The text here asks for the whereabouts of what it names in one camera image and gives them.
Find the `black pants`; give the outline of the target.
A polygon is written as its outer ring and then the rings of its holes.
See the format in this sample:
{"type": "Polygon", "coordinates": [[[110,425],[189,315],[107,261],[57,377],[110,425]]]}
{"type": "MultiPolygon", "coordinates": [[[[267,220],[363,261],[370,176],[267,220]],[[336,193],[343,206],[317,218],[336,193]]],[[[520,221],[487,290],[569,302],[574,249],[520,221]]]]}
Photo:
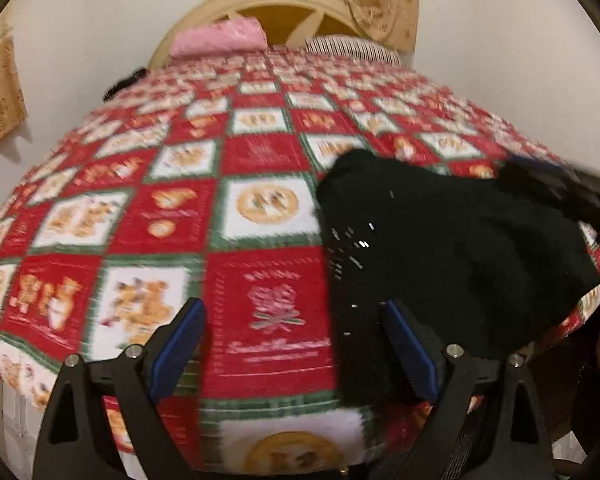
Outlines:
{"type": "Polygon", "coordinates": [[[365,150],[318,185],[337,382],[349,403],[416,396],[391,344],[398,300],[440,346],[498,359],[546,335],[600,284],[600,179],[513,157],[492,179],[365,150]]]}

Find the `red patchwork bedspread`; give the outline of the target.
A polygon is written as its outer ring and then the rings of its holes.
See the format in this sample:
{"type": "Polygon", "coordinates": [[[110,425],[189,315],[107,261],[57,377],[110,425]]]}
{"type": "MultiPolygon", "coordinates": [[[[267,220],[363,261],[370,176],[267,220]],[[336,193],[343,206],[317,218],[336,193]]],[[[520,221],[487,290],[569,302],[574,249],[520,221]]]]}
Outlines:
{"type": "Polygon", "coordinates": [[[316,192],[353,150],[455,177],[577,170],[405,67],[268,49],[150,70],[0,210],[0,379],[41,417],[31,478],[556,477],[529,363],[600,316],[600,284],[502,358],[440,346],[436,402],[343,399],[316,192]],[[188,298],[204,334],[155,402],[147,343],[188,298]]]}

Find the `black item beside bed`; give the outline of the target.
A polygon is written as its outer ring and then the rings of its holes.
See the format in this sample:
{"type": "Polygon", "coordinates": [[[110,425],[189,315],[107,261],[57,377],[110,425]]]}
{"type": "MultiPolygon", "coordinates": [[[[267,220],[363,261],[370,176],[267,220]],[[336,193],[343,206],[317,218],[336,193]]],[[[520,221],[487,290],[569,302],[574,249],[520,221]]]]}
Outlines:
{"type": "Polygon", "coordinates": [[[143,79],[147,75],[147,73],[148,70],[146,67],[141,67],[137,70],[134,70],[134,72],[131,75],[118,80],[115,84],[109,87],[102,96],[102,100],[104,102],[112,100],[119,92],[131,87],[133,84],[136,84],[137,81],[143,79]]]}

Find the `striped pillow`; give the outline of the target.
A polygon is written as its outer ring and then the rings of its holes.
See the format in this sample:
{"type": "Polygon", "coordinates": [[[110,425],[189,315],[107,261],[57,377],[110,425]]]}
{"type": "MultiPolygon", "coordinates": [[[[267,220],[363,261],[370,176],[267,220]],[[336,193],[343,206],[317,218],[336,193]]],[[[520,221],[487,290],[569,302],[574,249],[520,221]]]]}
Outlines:
{"type": "Polygon", "coordinates": [[[315,54],[348,56],[370,62],[401,66],[400,54],[372,40],[346,35],[328,35],[306,38],[306,50],[315,54]]]}

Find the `pink folded blanket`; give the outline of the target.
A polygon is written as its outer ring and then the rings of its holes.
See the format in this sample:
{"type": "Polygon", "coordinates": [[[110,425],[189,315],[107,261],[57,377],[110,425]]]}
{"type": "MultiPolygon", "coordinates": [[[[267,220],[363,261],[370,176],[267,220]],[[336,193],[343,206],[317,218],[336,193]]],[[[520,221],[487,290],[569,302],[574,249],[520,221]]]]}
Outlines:
{"type": "Polygon", "coordinates": [[[169,49],[171,58],[261,51],[268,37],[256,18],[230,18],[178,32],[169,49]]]}

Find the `cream wooden headboard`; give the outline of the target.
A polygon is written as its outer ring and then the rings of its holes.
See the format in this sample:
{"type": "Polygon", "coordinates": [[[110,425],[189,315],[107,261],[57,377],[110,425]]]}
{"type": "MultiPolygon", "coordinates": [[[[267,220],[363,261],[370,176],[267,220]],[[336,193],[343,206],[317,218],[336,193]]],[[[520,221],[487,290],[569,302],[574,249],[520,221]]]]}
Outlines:
{"type": "Polygon", "coordinates": [[[229,18],[256,18],[271,46],[302,48],[315,36],[348,35],[365,38],[344,0],[206,0],[176,22],[152,55],[154,70],[169,61],[175,36],[185,29],[229,18]]]}

